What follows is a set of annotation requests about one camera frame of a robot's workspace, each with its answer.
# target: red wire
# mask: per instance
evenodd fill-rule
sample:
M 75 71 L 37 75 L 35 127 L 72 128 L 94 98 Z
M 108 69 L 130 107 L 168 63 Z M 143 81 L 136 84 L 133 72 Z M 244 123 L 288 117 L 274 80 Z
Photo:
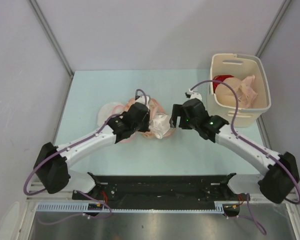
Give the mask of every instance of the red wire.
M 242 204 L 244 204 L 244 198 L 240 194 L 238 194 L 238 199 L 239 199 L 239 206 L 241 206 Z
M 101 191 L 100 193 L 103 195 L 103 201 L 105 201 L 105 203 L 107 203 L 108 197 L 107 197 L 107 194 L 105 193 L 105 191 Z

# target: white fabric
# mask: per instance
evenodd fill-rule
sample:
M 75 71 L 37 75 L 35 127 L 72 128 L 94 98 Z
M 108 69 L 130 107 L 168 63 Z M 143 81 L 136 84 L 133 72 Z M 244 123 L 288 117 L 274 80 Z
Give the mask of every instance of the white fabric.
M 125 105 L 120 102 L 110 102 L 101 107 L 100 111 L 98 112 L 97 124 L 101 127 L 105 121 L 112 115 L 112 114 L 121 114 L 123 112 Z
M 157 113 L 150 121 L 150 131 L 157 139 L 162 139 L 170 129 L 170 116 L 164 113 Z

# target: light blue table surface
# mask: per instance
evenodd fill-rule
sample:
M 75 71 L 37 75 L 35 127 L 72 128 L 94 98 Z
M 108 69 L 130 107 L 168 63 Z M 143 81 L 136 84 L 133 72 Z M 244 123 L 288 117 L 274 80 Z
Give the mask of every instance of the light blue table surface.
M 55 144 L 73 141 L 98 127 L 100 108 L 110 102 L 125 104 L 141 88 L 158 100 L 167 113 L 182 104 L 185 92 L 208 80 L 207 69 L 76 71 Z M 198 90 L 206 98 L 208 84 Z M 239 132 L 262 144 L 257 123 Z M 249 163 L 223 146 L 204 140 L 194 130 L 176 130 L 164 139 L 140 134 L 129 143 L 96 151 L 72 169 L 96 175 L 226 175 L 258 173 Z

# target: cable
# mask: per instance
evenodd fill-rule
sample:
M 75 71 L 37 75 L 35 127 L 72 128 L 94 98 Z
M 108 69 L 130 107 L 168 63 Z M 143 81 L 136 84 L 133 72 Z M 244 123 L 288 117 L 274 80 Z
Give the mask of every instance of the cable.
M 235 208 L 240 207 L 242 204 L 244 204 L 244 198 L 240 194 L 238 194 L 238 200 L 239 200 L 238 204 L 230 205 L 230 206 L 223 206 L 223 208 L 225 208 L 225 209 L 229 209 L 229 208 L 235 209 Z
M 239 199 L 239 206 L 241 206 L 242 204 L 244 204 L 245 200 L 244 200 L 244 198 L 240 194 L 238 194 L 238 199 Z
M 82 213 L 75 213 L 75 214 L 72 214 L 72 215 L 70 215 L 70 216 L 67 216 L 67 217 L 65 217 L 65 218 L 62 218 L 62 219 L 60 219 L 60 220 L 58 220 L 58 221 L 53 221 L 53 222 L 44 222 L 44 221 L 41 221 L 40 219 L 39 219 L 39 217 L 37 218 L 37 221 L 40 223 L 40 224 L 42 224 L 42 225 L 46 225 L 46 226 L 50 226 L 50 225 L 55 225 L 55 224 L 60 224 L 60 223 L 63 223 L 64 221 L 66 221 L 66 220 L 68 220 L 68 219 L 71 219 L 71 218 L 73 218 L 73 217 L 77 217 L 77 216 L 86 216 L 86 215 L 88 215 L 88 219 L 107 219 L 107 218 L 109 218 L 113 213 L 112 213 L 112 209 L 105 203 L 105 202 L 102 202 L 102 201 L 99 201 L 99 200 L 97 200 L 97 199 L 94 199 L 93 197 L 90 197 L 89 195 L 87 195 L 87 194 L 85 194 L 85 193 L 83 193 L 83 192 L 81 192 L 81 191 L 78 191 L 80 194 L 82 194 L 83 196 L 85 196 L 86 198 L 88 198 L 88 199 L 90 199 L 90 200 L 93 200 L 93 201 L 95 201 L 95 202 L 97 202 L 97 203 L 99 203 L 99 204 L 101 204 L 101 205 L 103 205 L 103 206 L 105 206 L 107 209 L 109 209 L 109 213 L 107 214 L 107 215 L 97 215 L 97 216 L 91 216 L 91 215 L 88 215 L 88 214 L 86 214 L 86 213 L 84 213 L 84 212 L 82 212 Z
M 103 200 L 107 204 L 108 203 L 108 196 L 107 196 L 107 194 L 105 193 L 105 191 L 101 191 L 100 193 L 103 195 Z
M 28 176 L 27 179 L 25 180 L 25 183 L 24 183 L 24 185 L 23 185 L 23 192 L 24 192 L 24 194 L 27 195 L 27 196 L 33 196 L 33 195 L 37 195 L 37 194 L 39 194 L 39 193 L 44 192 L 44 191 L 46 190 L 45 188 L 43 188 L 43 189 L 41 189 L 41 190 L 38 190 L 38 191 L 34 191 L 34 192 L 28 192 L 28 190 L 27 190 L 28 184 L 29 184 L 31 178 L 35 175 L 35 173 L 36 173 L 36 172 L 37 172 L 37 171 L 38 171 L 38 170 L 39 170 L 46 162 L 48 162 L 49 160 L 51 160 L 52 158 L 54 158 L 54 157 L 57 156 L 58 154 L 61 154 L 61 153 L 65 152 L 65 151 L 66 151 L 67 149 L 69 149 L 69 148 L 71 149 L 71 148 L 73 148 L 73 147 L 75 147 L 75 146 L 78 146 L 79 144 L 82 144 L 82 143 L 84 143 L 84 142 L 86 142 L 86 141 L 88 141 L 88 140 L 90 140 L 90 139 L 96 137 L 96 134 L 99 134 L 99 133 L 105 128 L 105 126 L 107 125 L 107 123 L 109 122 L 109 120 L 110 120 L 111 118 L 113 118 L 113 117 L 116 117 L 116 116 L 120 116 L 120 114 L 113 114 L 113 115 L 111 115 L 110 117 L 108 117 L 108 119 L 104 122 L 104 124 L 103 124 L 103 125 L 102 125 L 102 126 L 101 126 L 94 134 L 92 134 L 92 135 L 90 135 L 90 136 L 88 136 L 88 137 L 86 137 L 86 138 L 84 138 L 84 139 L 82 139 L 82 140 L 80 140 L 80 141 L 77 141 L 77 142 L 71 144 L 71 145 L 68 146 L 68 147 L 65 147 L 65 148 L 63 148 L 63 149 L 61 149 L 61 150 L 55 152 L 54 154 L 48 156 L 46 159 L 44 159 L 42 162 L 40 162 L 40 163 L 33 169 L 33 171 L 29 174 L 29 176 Z
M 145 91 L 143 91 L 142 89 L 138 88 L 137 90 L 135 90 L 135 97 L 138 97 L 138 92 L 141 92 L 142 95 L 144 96 L 144 105 L 147 105 L 147 95 L 145 93 Z
M 267 230 L 265 229 L 265 227 L 258 220 L 256 220 L 256 217 L 255 217 L 254 213 L 252 212 L 252 209 L 251 209 L 251 206 L 250 206 L 250 203 L 249 203 L 249 198 L 250 198 L 250 194 L 247 193 L 247 195 L 246 195 L 246 204 L 247 204 L 247 207 L 248 207 L 248 210 L 249 210 L 251 216 L 245 216 L 245 215 L 227 216 L 225 213 L 224 213 L 224 216 L 227 219 L 248 219 L 250 221 L 253 221 L 254 224 L 256 225 L 256 227 L 258 228 L 258 230 L 263 235 L 267 235 Z
M 291 181 L 293 182 L 293 184 L 295 186 L 295 189 L 296 189 L 296 191 L 298 193 L 298 196 L 299 196 L 299 200 L 298 201 L 292 201 L 292 200 L 289 200 L 287 198 L 285 198 L 285 200 L 288 201 L 289 203 L 299 205 L 300 204 L 300 187 L 299 187 L 297 181 L 295 180 L 294 176 L 292 176 L 292 174 L 290 173 L 290 171 L 279 160 L 277 160 L 274 156 L 269 155 L 265 150 L 263 150 L 262 148 L 258 147 L 253 142 L 250 142 L 249 140 L 247 140 L 244 137 L 240 136 L 236 132 L 234 123 L 235 123 L 235 119 L 236 119 L 236 116 L 237 116 L 237 113 L 238 113 L 238 110 L 239 110 L 239 100 L 238 100 L 238 96 L 237 96 L 236 92 L 232 89 L 231 86 L 229 86 L 228 84 L 224 83 L 223 81 L 218 81 L 218 80 L 205 80 L 205 81 L 201 81 L 201 82 L 197 83 L 196 85 L 194 85 L 190 90 L 193 91 L 196 87 L 198 87 L 201 84 L 205 84 L 205 83 L 219 83 L 219 84 L 223 84 L 223 85 L 225 85 L 227 88 L 229 88 L 231 90 L 231 92 L 233 93 L 234 98 L 235 98 L 235 110 L 234 110 L 233 118 L 232 118 L 232 121 L 231 121 L 231 124 L 230 124 L 232 133 L 235 135 L 236 138 L 244 141 L 246 144 L 249 144 L 250 146 L 252 146 L 253 148 L 257 149 L 262 154 L 268 156 L 271 160 L 273 160 L 276 164 L 278 164 L 286 172 L 286 174 L 289 176 L 289 178 L 291 179 Z

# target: red object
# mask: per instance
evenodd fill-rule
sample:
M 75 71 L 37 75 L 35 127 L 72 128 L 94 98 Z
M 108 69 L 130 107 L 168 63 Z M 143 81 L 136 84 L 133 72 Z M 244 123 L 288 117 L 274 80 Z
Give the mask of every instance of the red object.
M 232 75 L 218 75 L 218 76 L 215 76 L 213 78 L 213 80 L 218 80 L 218 81 L 221 81 L 223 82 L 224 80 L 226 80 L 227 78 L 233 78 L 234 76 Z M 216 92 L 216 88 L 217 86 L 219 85 L 220 83 L 218 82 L 214 82 L 212 85 L 213 85 L 213 92 L 215 93 Z
M 103 201 L 104 201 L 105 203 L 107 203 L 107 202 L 108 202 L 107 194 L 106 194 L 104 191 L 101 191 L 100 193 L 103 195 Z

